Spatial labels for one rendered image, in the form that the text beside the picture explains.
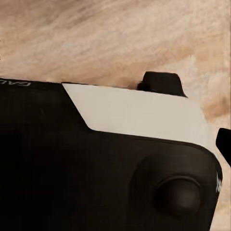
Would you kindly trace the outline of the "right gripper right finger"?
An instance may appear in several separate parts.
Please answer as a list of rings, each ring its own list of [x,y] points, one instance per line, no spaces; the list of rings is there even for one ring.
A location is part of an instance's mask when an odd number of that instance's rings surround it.
[[[231,130],[220,128],[218,131],[216,146],[231,167]]]

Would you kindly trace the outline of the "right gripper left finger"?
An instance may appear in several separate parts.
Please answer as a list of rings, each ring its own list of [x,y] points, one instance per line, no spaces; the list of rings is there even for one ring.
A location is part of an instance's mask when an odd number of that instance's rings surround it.
[[[0,185],[25,146],[20,128],[0,134]]]

